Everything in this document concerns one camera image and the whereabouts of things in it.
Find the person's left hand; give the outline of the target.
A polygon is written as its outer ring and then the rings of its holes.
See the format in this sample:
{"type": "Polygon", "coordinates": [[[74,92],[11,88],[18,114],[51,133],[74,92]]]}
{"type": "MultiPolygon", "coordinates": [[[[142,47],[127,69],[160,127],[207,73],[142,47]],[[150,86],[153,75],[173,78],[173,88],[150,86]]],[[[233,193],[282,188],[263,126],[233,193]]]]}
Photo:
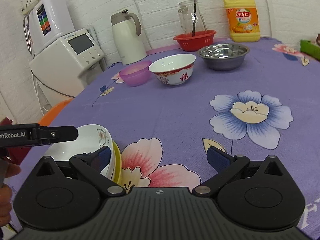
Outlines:
{"type": "MultiPolygon", "coordinates": [[[[2,172],[4,178],[13,177],[21,172],[21,168],[18,165],[9,163],[7,161],[1,161],[1,167],[5,168],[5,172],[2,172]]],[[[1,186],[1,226],[7,225],[11,220],[11,197],[11,188],[8,187],[8,185],[3,184],[1,186]]]]}

